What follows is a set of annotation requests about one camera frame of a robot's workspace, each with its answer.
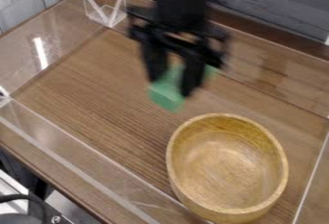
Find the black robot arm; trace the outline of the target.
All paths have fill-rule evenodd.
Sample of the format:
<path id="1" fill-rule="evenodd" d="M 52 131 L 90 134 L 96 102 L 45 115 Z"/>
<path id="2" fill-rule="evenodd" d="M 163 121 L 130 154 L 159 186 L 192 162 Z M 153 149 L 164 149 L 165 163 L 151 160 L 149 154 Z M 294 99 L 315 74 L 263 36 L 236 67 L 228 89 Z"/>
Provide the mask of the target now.
<path id="1" fill-rule="evenodd" d="M 147 7 L 128 6 L 128 36 L 140 43 L 148 80 L 168 70 L 168 55 L 181 57 L 179 94 L 187 97 L 203 84 L 205 67 L 224 66 L 228 34 L 211 27 L 207 0 L 153 0 Z"/>

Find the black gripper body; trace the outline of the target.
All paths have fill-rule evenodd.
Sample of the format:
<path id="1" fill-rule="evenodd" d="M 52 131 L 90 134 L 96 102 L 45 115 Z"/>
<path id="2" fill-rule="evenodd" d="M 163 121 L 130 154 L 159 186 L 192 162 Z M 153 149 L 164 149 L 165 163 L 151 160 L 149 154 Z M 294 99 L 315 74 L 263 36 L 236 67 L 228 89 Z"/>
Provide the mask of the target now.
<path id="1" fill-rule="evenodd" d="M 155 48 L 163 47 L 180 55 L 193 50 L 203 57 L 201 62 L 220 68 L 224 66 L 228 34 L 209 22 L 200 29 L 185 29 L 155 21 L 155 9 L 129 6 L 128 36 L 140 43 L 149 43 Z"/>

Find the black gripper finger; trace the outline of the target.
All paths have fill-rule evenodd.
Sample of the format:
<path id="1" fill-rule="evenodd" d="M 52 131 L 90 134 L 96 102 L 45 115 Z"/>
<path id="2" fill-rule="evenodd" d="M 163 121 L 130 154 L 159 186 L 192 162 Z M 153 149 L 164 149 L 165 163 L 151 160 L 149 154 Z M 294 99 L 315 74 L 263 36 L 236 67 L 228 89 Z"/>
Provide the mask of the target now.
<path id="1" fill-rule="evenodd" d="M 199 53 L 193 50 L 185 50 L 181 57 L 180 95 L 188 97 L 192 90 L 203 83 L 205 63 Z"/>
<path id="2" fill-rule="evenodd" d="M 148 80 L 153 82 L 161 77 L 168 67 L 167 50 L 156 42 L 144 41 L 141 43 L 141 56 Z"/>

